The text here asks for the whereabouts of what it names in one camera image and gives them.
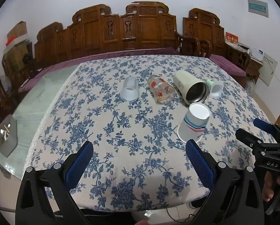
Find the blue floral tablecloth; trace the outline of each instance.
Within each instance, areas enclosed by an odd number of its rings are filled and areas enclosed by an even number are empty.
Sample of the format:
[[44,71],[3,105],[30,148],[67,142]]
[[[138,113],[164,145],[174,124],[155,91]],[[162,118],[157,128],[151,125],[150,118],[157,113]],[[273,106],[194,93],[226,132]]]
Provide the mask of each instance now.
[[[37,170],[63,162],[89,140],[94,155],[76,189],[80,207],[100,211],[172,207],[208,193],[177,137],[187,106],[178,96],[159,105],[147,86],[151,74],[173,85],[173,75],[186,70],[199,79],[224,82],[221,98],[207,98],[212,116],[198,143],[230,167],[253,165],[251,151],[235,139],[238,128],[264,141],[273,139],[253,126],[267,117],[226,72],[206,58],[145,55],[82,63],[67,79],[36,132],[25,168]],[[140,97],[123,102],[119,92],[128,76],[138,78]]]

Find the glass table top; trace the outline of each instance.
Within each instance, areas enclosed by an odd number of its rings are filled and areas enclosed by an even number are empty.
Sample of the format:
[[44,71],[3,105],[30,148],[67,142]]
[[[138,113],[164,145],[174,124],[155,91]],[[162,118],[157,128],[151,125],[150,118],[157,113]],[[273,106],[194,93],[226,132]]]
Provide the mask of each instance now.
[[8,157],[0,153],[0,165],[17,178],[22,179],[30,144],[46,110],[76,68],[77,65],[44,75],[13,113],[17,123],[17,146]]

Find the purple cushion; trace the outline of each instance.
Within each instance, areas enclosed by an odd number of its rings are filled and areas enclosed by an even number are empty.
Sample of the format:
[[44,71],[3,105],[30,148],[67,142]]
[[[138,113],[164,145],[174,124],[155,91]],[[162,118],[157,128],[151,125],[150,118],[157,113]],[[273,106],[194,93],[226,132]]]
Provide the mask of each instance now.
[[210,60],[216,63],[220,68],[226,71],[229,75],[234,76],[246,76],[246,72],[243,71],[241,68],[237,67],[235,64],[224,58],[223,56],[219,55],[210,55]]

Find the das logo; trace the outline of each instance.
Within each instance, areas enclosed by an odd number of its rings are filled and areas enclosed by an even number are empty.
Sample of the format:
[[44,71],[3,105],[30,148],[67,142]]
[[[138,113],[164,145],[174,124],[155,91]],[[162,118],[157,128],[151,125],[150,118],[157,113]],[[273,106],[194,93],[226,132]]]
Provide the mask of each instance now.
[[271,162],[271,161],[268,161],[268,162],[267,162],[267,165],[268,165],[268,166],[272,166],[272,167],[278,167],[278,166],[279,166],[277,163]]

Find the picture frame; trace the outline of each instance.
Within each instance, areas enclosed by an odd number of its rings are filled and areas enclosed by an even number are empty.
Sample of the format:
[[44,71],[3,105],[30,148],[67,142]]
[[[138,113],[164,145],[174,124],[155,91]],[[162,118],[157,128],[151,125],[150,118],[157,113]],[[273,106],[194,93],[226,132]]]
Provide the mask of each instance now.
[[268,18],[268,3],[258,0],[247,0],[248,11]]

